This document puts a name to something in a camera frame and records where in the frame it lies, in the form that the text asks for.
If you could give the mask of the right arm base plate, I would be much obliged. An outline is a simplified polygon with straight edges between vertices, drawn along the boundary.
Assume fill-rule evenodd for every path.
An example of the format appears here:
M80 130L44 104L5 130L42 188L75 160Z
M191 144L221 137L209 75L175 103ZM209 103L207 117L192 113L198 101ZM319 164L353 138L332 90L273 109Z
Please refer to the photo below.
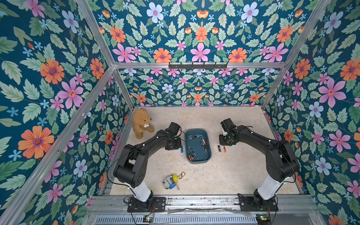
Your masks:
M263 200L260 196L245 196L238 194L240 209L243 212L277 212L276 196L270 200Z

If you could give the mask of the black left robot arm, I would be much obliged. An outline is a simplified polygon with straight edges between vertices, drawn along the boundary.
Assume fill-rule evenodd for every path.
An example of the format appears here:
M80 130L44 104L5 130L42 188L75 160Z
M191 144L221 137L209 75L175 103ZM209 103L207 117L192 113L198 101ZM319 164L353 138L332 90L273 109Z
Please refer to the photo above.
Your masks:
M113 176L121 185L131 190L137 201L146 203L153 195L144 181L150 156L161 148L168 151L181 148L181 131L179 125L172 123L169 128L159 130L147 141L136 145L125 145L121 155L115 160Z

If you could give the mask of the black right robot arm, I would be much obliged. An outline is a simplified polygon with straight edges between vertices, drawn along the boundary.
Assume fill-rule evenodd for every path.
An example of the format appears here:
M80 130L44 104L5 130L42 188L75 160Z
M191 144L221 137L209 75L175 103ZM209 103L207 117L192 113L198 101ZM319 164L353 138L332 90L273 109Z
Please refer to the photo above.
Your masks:
M219 135L222 146L233 146L245 143L265 156L266 171L268 175L262 185L255 190L254 199L257 201L272 200L276 192L288 178L293 177L300 169L295 153L287 141L278 141L267 138L250 129L250 126L236 126L231 119L221 122L224 134Z

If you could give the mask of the teal plastic storage box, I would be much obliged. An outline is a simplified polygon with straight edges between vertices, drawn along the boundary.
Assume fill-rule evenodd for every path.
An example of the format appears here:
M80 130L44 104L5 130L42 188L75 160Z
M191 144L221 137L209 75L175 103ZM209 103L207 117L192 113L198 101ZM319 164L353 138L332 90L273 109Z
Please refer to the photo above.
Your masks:
M186 131L184 152L191 164L207 163L212 158L207 132L199 128Z

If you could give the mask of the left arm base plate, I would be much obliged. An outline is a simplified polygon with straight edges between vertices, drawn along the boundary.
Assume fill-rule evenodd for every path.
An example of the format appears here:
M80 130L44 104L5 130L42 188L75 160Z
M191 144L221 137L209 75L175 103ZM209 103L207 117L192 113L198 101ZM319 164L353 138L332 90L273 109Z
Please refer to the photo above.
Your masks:
M166 201L165 197L151 197L146 202L130 197L127 212L164 212Z

